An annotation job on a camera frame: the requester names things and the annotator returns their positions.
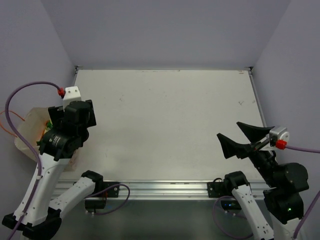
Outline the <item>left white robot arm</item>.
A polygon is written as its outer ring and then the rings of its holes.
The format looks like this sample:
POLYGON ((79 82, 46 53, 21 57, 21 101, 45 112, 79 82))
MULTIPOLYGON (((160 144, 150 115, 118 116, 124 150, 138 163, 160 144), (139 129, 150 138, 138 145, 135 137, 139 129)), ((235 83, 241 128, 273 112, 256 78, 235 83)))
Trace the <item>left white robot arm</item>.
POLYGON ((40 140, 40 164, 19 207, 2 220, 2 225, 20 231, 30 240, 52 239, 70 210, 85 197, 99 196, 104 190, 103 176, 87 170, 72 187, 52 198, 60 175, 89 138, 88 128, 97 123, 91 100, 50 107, 48 112, 53 117, 53 127, 40 140))

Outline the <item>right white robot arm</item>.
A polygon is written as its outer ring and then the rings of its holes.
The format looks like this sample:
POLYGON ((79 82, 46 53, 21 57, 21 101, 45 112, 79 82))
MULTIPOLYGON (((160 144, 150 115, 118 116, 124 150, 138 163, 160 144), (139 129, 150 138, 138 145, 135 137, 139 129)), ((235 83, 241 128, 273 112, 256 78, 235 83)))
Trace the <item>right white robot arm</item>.
POLYGON ((273 226, 269 226, 254 200, 250 183, 241 171, 226 174, 221 190, 226 198, 234 197, 239 203, 256 240, 293 240, 296 227, 304 217, 304 203, 300 192, 309 189, 308 171, 296 162, 279 164, 276 150, 284 150, 290 133, 283 126, 259 127, 243 122, 237 126, 249 140, 237 143, 218 133, 226 159, 236 156, 248 158, 264 179, 269 189, 263 191, 263 200, 273 226))

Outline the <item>white paper bag orange handles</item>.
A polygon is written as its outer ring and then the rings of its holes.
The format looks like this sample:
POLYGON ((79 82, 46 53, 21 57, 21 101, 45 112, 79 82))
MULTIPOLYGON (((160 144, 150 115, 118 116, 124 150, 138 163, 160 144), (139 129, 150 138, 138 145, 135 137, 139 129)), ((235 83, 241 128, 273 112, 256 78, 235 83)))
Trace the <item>white paper bag orange handles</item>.
MULTIPOLYGON (((34 107, 24 117, 16 112, 10 110, 10 115, 14 115, 20 119, 17 130, 18 132, 32 145, 32 147, 39 152, 37 143, 41 140, 43 135, 48 132, 46 130, 46 121, 51 120, 47 107, 34 107)), ((36 157, 33 152, 26 146, 26 144, 18 138, 17 134, 12 130, 5 128, 2 124, 0 127, 10 135, 14 136, 15 147, 25 154, 28 158, 36 162, 36 157)))

